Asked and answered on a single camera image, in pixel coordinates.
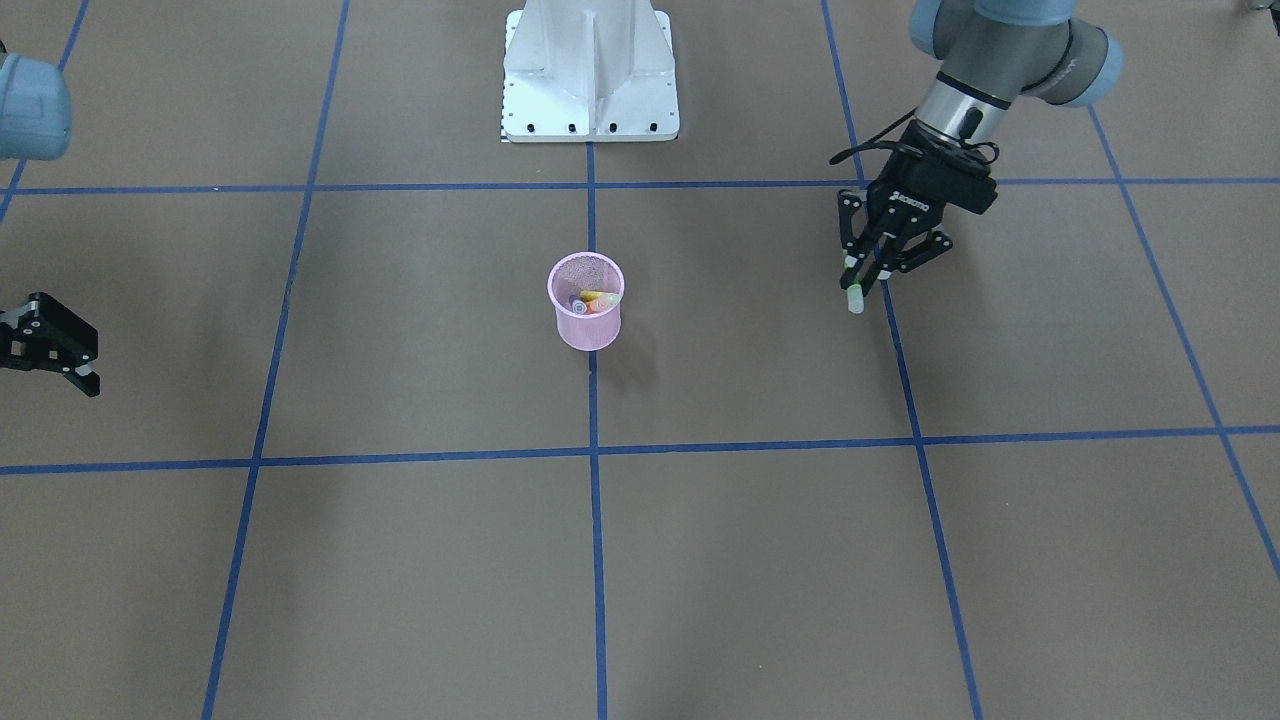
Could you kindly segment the green marker pen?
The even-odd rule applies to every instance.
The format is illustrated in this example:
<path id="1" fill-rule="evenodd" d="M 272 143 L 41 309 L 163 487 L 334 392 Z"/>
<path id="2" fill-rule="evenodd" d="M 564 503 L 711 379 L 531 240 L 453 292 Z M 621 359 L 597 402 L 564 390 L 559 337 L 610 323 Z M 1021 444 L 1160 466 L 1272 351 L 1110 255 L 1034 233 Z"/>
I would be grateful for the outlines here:
<path id="1" fill-rule="evenodd" d="M 881 261 L 882 240 L 859 240 L 854 250 L 845 254 L 841 286 L 847 297 L 847 309 L 855 315 L 864 313 L 870 290 L 892 275 Z"/>

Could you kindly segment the pink mesh pen holder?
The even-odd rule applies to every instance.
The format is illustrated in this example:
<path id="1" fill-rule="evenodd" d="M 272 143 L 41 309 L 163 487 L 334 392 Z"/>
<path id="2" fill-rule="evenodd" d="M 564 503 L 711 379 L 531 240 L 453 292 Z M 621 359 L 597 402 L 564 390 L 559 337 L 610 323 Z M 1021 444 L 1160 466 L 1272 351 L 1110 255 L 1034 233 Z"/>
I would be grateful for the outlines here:
<path id="1" fill-rule="evenodd" d="M 625 275 L 609 258 L 575 252 L 562 258 L 547 277 L 547 295 L 556 329 L 571 348 L 603 350 L 621 331 Z"/>

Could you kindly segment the brown paper table mat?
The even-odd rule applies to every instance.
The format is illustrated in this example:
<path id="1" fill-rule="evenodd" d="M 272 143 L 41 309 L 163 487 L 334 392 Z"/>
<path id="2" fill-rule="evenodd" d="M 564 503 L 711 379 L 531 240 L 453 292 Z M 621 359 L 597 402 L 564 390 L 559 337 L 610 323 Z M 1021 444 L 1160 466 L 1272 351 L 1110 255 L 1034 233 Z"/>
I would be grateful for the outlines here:
<path id="1" fill-rule="evenodd" d="M 5 719 L 1275 719 L 1277 36 L 1083 1 L 1000 196 L 847 313 L 908 1 L 664 1 L 673 142 L 503 143 L 512 1 L 5 1 Z M 625 277 L 618 337 L 549 270 Z"/>

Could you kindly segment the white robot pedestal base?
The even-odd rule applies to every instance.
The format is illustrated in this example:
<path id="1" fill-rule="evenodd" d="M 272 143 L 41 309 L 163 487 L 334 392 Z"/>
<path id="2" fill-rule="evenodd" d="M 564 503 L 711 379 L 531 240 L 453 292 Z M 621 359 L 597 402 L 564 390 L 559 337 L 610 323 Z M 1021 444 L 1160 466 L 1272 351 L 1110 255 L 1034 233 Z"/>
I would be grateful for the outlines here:
<path id="1" fill-rule="evenodd" d="M 649 1 L 526 1 L 504 22 L 500 137 L 640 143 L 678 137 L 667 13 Z"/>

